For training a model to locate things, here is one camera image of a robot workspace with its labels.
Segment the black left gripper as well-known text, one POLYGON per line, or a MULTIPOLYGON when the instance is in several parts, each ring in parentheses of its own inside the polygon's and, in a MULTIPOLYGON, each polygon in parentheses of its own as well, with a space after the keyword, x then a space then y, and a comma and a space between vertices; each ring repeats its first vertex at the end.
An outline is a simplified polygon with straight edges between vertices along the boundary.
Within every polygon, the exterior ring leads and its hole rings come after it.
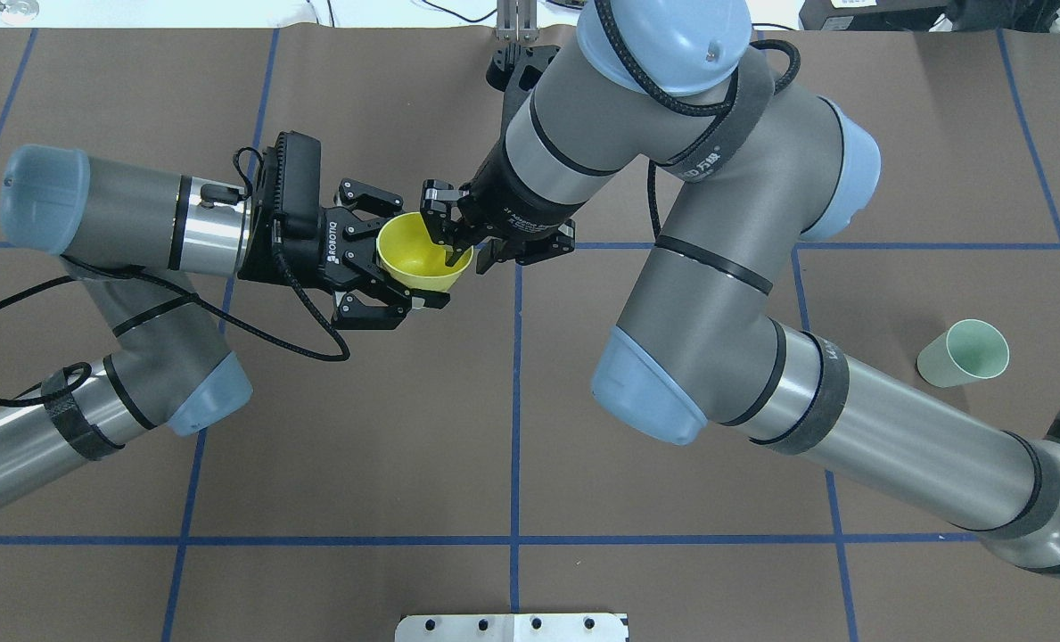
POLYGON ((323 288, 334 297, 333 328, 356 332, 398 329, 416 309, 443 309, 447 292, 407 287, 376 264, 383 225, 404 212, 395 193, 344 178, 338 206, 319 219, 319 268, 323 288))

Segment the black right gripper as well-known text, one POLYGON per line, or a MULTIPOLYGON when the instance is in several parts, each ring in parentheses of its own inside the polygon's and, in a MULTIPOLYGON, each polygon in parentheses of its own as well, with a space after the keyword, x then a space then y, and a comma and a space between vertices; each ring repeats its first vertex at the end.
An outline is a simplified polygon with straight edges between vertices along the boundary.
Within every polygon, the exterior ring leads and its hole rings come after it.
POLYGON ((505 150, 496 143, 464 188, 444 180, 424 180, 420 215, 432 244, 445 252, 445 267, 454 267, 470 243, 478 245, 476 274, 494 264, 514 260, 530 265, 575 252, 575 206, 542 198, 517 177, 505 150), (462 201, 462 216, 453 211, 462 201))

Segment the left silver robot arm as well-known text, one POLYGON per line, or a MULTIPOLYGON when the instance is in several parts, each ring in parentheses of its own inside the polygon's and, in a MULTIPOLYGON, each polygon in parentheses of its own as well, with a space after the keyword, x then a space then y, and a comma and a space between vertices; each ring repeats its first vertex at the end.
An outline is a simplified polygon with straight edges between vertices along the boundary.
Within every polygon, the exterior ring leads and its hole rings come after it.
POLYGON ((314 199, 319 142, 281 133, 236 185, 26 145, 5 167, 1 227, 58 274, 0 300, 0 509, 122 454, 155 428, 200 433, 253 387, 220 326, 342 363, 346 332, 443 309, 472 253, 347 179, 314 199))

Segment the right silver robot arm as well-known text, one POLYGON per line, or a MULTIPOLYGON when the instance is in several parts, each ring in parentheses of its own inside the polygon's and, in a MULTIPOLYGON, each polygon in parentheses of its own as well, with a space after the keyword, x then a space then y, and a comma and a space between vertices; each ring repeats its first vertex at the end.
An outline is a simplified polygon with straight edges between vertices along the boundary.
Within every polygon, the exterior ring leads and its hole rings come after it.
POLYGON ((428 233, 483 243, 478 272, 569 252, 575 211, 648 158, 683 188, 591 377, 599 405, 669 443, 732 427, 1060 579, 1060 411, 1043 440, 1000 431, 765 313, 794 245, 842 231, 881 172, 799 65, 752 39, 743 1, 590 1, 473 179, 423 184, 428 233))

